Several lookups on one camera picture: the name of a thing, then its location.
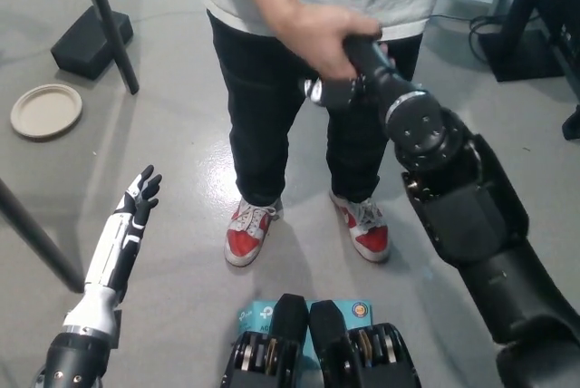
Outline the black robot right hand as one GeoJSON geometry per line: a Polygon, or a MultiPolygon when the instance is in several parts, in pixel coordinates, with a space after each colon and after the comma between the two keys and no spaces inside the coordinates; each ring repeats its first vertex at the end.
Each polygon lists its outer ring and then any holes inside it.
{"type": "Polygon", "coordinates": [[[377,102],[391,107],[398,99],[422,88],[405,80],[371,37],[351,35],[343,41],[344,51],[357,75],[351,80],[303,79],[299,90],[314,104],[342,110],[357,102],[377,102]]]}

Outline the person right hand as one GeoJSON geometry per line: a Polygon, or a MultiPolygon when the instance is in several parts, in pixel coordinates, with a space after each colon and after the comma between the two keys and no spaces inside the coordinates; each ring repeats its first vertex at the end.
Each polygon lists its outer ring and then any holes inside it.
{"type": "Polygon", "coordinates": [[[347,36],[382,34],[377,20],[337,5],[303,4],[294,0],[266,7],[262,13],[277,39],[324,79],[356,77],[343,49],[347,36]]]}

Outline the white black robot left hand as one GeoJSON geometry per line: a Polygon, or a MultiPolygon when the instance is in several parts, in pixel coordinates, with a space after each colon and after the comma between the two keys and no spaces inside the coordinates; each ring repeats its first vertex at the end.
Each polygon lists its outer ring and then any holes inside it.
{"type": "Polygon", "coordinates": [[[109,341],[117,335],[115,312],[126,294],[150,213],[159,203],[161,180],[149,165],[124,191],[92,255],[83,296],[63,320],[64,332],[109,341]]]}

